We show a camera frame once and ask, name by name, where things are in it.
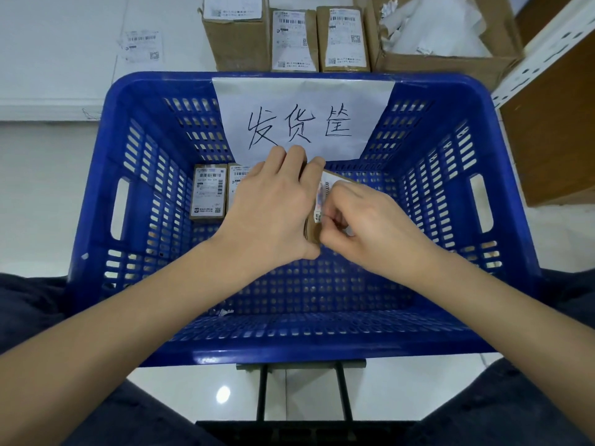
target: person's leg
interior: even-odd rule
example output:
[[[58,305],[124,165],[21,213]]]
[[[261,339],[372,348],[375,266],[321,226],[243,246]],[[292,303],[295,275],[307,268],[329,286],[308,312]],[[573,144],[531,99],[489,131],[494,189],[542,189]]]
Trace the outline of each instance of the person's leg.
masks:
[[[64,319],[65,278],[0,273],[0,353]],[[68,437],[65,446],[222,445],[203,429],[124,381]]]
[[[548,303],[595,328],[595,270],[546,271]],[[410,428],[404,444],[560,445],[591,442],[507,359]]]

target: hand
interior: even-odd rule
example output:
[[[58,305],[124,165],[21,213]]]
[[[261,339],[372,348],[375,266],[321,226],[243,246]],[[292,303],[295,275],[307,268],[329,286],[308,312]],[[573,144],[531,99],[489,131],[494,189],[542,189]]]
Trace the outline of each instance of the hand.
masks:
[[[339,181],[323,207],[321,242],[364,269],[412,286],[442,250],[388,195]],[[354,236],[343,230],[350,226]]]
[[[314,206],[325,161],[317,156],[306,164],[306,151],[273,147],[267,160],[256,164],[237,187],[235,201],[213,236],[245,253],[248,266],[262,275],[278,266],[306,258],[320,247],[303,236]]]

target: white tile floor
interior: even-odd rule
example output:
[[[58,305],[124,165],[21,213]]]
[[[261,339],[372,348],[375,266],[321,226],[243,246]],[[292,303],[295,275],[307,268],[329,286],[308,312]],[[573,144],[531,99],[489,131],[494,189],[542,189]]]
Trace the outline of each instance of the white tile floor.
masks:
[[[10,207],[0,211],[0,272],[67,273],[96,130],[95,124],[0,124],[0,204]],[[542,267],[595,267],[594,206],[526,211]],[[499,357],[368,360],[365,369],[345,372],[353,416],[420,419]],[[190,420],[255,417],[258,376],[233,365],[138,369],[130,378]],[[266,418],[341,419],[334,372],[275,371],[269,377]]]

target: basket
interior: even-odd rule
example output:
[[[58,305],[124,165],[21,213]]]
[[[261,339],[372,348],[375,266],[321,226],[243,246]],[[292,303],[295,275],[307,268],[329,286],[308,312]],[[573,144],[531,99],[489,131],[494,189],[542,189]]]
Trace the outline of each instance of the basket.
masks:
[[[312,78],[141,72],[118,80],[105,100],[74,243],[67,287],[73,312],[148,277],[217,231],[217,222],[192,223],[189,210],[194,164],[233,162],[211,80],[222,75]],[[329,162],[329,170],[389,194],[434,242],[535,296],[537,257],[480,83],[456,74],[315,77],[396,82],[361,157]],[[122,218],[121,232],[114,231]],[[419,294],[323,248],[317,260],[275,269],[213,307],[144,365],[490,350]]]

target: small cardboard box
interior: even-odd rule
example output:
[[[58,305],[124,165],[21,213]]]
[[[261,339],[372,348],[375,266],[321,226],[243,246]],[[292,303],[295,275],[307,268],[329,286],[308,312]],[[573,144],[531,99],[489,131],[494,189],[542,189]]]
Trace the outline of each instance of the small cardboard box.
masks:
[[[236,163],[227,165],[227,211],[231,208],[236,197],[237,186],[248,175],[250,169],[250,166],[242,166]]]
[[[316,11],[271,9],[273,72],[318,72]]]
[[[524,52],[508,0],[475,0],[487,24],[481,40],[491,58],[457,58],[397,55],[383,51],[380,43],[380,10],[389,0],[353,0],[364,11],[369,58],[374,72],[457,72],[467,74],[493,91],[523,59]],[[404,6],[410,0],[399,0]]]
[[[194,167],[190,220],[221,221],[226,213],[227,164]]]
[[[243,0],[226,0],[227,8],[242,10]],[[211,44],[215,64],[219,72],[257,71],[267,72],[271,68],[270,58],[270,28],[268,14],[268,0],[262,0],[262,14],[260,18],[246,20],[229,20],[226,13],[229,10],[216,9],[208,5],[198,9],[206,36]],[[211,14],[215,11],[220,20]]]
[[[318,50],[323,72],[369,72],[364,16],[357,6],[318,6]]]
[[[303,235],[311,243],[320,244],[320,232],[323,229],[321,220],[324,201],[331,192],[333,185],[340,180],[355,183],[355,181],[352,179],[346,178],[343,175],[339,175],[338,173],[327,170],[323,172],[323,176],[320,179],[320,185],[318,186],[318,193],[316,194],[316,202],[314,203],[314,207],[312,207],[310,214],[306,218],[306,223],[303,227]]]

